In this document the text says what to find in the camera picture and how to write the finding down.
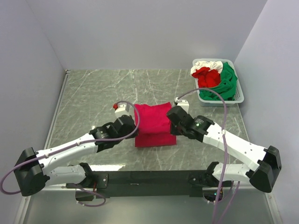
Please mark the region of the magenta pink t-shirt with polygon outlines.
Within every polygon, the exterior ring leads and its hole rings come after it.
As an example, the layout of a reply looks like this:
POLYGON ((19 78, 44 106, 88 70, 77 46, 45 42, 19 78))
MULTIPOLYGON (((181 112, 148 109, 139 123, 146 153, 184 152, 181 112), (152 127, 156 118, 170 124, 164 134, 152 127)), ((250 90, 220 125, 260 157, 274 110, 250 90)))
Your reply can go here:
POLYGON ((135 120, 139 122, 135 147, 162 147, 176 145, 177 139, 171 134, 171 122, 166 114, 171 103, 160 105, 135 104, 135 120))

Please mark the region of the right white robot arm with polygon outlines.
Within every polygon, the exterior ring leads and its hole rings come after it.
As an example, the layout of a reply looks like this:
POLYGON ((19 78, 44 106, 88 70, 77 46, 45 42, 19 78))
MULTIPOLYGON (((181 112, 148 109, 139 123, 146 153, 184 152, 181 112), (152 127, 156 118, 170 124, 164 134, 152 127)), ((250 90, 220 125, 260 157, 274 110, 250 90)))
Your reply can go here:
POLYGON ((197 116, 193 118, 182 107, 175 106, 167 114, 171 130, 191 140, 197 140, 226 151, 241 161, 240 164, 212 162, 204 174, 192 178, 192 182, 203 187, 215 187, 220 181, 249 182, 261 192, 270 193, 282 169, 279 150, 250 143, 230 132, 212 120, 197 116))

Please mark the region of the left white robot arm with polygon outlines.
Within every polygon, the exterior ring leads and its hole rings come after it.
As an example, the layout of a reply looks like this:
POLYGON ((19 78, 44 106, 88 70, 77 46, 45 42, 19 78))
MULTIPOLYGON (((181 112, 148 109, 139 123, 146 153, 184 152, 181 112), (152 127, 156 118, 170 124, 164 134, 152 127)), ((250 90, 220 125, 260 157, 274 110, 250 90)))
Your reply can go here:
POLYGON ((96 127, 60 146, 39 151, 31 147, 23 150, 14 171, 21 194, 31 196, 46 186, 63 183, 92 187, 97 177, 87 163, 69 167, 66 163, 113 148, 123 139, 134 138, 136 135, 137 128, 132 116, 123 115, 115 122, 96 127))

